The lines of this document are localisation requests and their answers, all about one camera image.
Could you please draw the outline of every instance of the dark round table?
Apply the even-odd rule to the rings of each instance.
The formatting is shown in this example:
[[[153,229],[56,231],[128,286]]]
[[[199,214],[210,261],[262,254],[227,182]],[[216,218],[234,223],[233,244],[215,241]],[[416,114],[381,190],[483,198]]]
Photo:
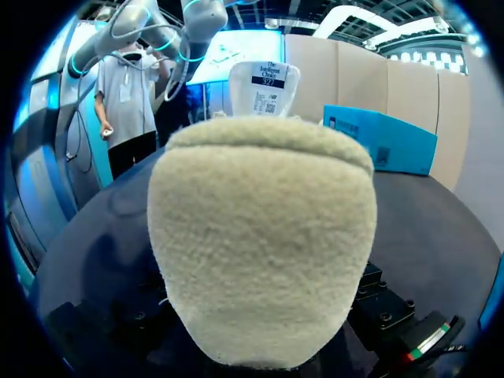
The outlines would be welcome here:
[[[139,286],[157,274],[146,221],[151,170],[162,150],[99,192],[53,241],[40,266],[30,301],[41,317],[65,302],[84,299],[107,311],[121,298],[127,311],[149,312],[158,297]],[[430,177],[377,172],[378,228],[371,260],[389,288],[416,303],[417,317],[438,310],[460,315],[466,326],[455,340],[470,343],[490,292],[500,252],[487,230],[450,191]],[[376,361],[344,327],[356,369]],[[441,358],[450,374],[460,356]]]

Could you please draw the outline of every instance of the blue box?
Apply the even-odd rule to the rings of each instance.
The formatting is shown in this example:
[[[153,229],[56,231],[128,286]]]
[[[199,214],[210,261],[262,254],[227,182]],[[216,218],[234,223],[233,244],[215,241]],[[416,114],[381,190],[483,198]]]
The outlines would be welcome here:
[[[372,110],[324,106],[324,126],[357,140],[371,155],[376,171],[428,175],[437,135]]]

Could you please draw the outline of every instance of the fuzzy beige object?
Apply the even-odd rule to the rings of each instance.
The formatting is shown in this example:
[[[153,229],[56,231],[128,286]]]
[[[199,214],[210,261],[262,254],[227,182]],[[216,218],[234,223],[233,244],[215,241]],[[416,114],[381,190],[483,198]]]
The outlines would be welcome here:
[[[169,301],[203,352],[289,369],[347,318],[376,228],[372,161],[301,120],[219,118],[170,139],[147,216]]]

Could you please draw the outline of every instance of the display screen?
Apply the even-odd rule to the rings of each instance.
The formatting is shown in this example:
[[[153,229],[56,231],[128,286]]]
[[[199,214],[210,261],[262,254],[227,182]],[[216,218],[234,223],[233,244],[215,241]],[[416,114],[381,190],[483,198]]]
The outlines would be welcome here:
[[[232,66],[240,61],[283,61],[280,31],[220,31],[213,37],[205,59],[187,85],[225,81]]]

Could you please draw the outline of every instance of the hand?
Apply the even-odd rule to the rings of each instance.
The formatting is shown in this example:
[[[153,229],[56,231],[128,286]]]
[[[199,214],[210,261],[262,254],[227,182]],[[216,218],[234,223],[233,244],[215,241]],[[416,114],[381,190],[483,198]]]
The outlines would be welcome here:
[[[100,136],[102,137],[103,140],[107,139],[107,137],[103,135],[103,132],[105,130],[113,131],[112,126],[110,126],[110,123],[107,120],[102,122],[102,127],[100,128]]]

